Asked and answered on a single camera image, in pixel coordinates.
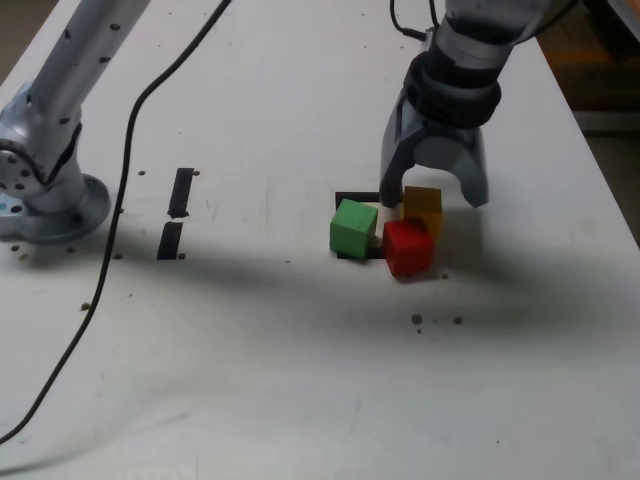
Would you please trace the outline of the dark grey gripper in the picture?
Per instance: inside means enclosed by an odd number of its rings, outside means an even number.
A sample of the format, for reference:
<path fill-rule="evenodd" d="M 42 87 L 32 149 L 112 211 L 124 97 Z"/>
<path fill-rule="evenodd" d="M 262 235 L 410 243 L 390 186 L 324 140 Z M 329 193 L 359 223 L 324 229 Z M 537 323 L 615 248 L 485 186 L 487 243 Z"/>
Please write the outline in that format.
<path fill-rule="evenodd" d="M 379 198 L 383 206 L 395 208 L 400 203 L 404 173 L 415 163 L 455 176 L 472 207 L 488 203 L 481 130 L 439 123 L 419 113 L 401 94 L 397 101 L 397 134 L 394 127 L 387 127 L 382 140 Z"/>

